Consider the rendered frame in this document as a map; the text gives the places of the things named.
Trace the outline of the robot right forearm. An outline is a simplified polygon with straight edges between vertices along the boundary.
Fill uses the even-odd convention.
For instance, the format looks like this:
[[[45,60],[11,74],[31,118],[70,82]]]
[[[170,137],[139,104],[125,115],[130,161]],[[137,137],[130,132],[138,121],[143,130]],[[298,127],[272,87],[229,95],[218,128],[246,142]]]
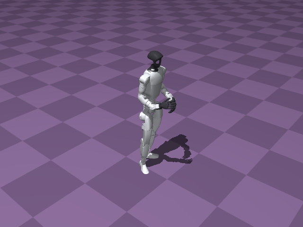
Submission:
[[[159,104],[154,105],[149,99],[144,99],[142,96],[138,96],[138,99],[144,106],[147,106],[151,110],[159,109]]]

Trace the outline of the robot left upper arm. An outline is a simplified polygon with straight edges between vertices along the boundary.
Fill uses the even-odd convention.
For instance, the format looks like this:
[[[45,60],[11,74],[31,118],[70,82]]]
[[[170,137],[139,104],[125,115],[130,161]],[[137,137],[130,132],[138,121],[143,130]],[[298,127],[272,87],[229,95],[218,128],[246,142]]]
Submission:
[[[162,69],[163,69],[163,80],[164,80],[164,75],[166,73],[166,68],[163,67],[163,66],[160,66]],[[161,90],[164,88],[164,84],[162,83],[162,86],[161,86]]]

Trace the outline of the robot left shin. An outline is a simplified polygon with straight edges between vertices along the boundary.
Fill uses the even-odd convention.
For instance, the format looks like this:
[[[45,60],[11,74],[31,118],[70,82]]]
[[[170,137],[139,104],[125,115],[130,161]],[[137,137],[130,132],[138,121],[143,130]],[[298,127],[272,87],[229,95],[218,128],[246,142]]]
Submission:
[[[155,135],[156,135],[156,132],[155,132],[153,135],[151,135],[150,145],[149,145],[149,151],[150,151],[150,149],[151,149],[151,147],[152,147],[152,144],[153,144],[153,142],[154,142]],[[148,152],[148,154],[149,154],[149,152]]]

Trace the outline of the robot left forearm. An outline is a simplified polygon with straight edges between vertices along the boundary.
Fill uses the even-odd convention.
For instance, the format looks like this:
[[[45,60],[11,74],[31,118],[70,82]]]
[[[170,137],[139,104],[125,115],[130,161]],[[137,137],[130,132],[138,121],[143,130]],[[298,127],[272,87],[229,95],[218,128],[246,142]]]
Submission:
[[[170,94],[170,92],[166,89],[166,87],[164,86],[164,88],[162,89],[161,93],[166,97],[166,98],[170,98],[169,101],[172,100],[172,94]]]

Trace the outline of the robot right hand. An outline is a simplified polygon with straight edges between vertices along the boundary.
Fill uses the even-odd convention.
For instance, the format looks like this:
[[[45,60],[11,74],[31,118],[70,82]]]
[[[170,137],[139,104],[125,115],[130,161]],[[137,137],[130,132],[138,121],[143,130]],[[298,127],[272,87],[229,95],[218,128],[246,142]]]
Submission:
[[[171,101],[168,101],[168,100],[170,100],[170,98],[167,98],[162,103],[156,103],[156,104],[159,104],[159,109],[162,109],[162,108],[163,109],[175,109],[174,107],[171,107],[171,106],[176,106],[176,105],[171,105],[171,104],[176,104],[176,103],[170,103],[170,102],[174,102],[175,100],[171,100]],[[156,109],[156,110],[159,110],[159,109]]]

